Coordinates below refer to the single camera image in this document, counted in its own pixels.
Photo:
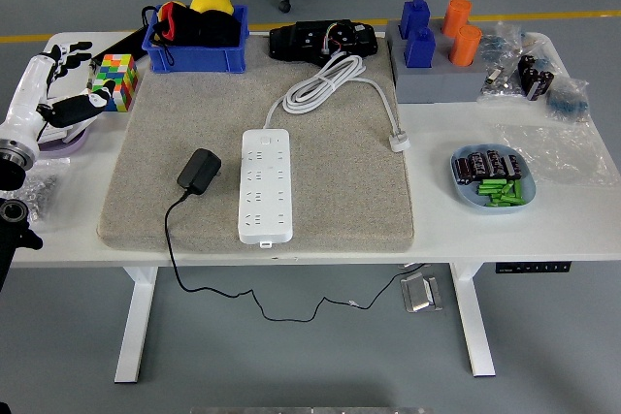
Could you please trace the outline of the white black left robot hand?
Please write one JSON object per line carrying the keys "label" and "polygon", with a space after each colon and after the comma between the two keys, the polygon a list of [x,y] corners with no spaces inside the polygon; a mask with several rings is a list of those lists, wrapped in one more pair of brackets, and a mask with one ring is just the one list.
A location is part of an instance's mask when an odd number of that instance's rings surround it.
{"label": "white black left robot hand", "polygon": [[15,157],[23,166],[39,157],[40,141],[73,140],[114,98],[115,82],[105,80],[100,88],[85,89],[65,98],[50,98],[49,87],[91,59],[92,43],[54,45],[28,63],[1,124],[1,153]]}

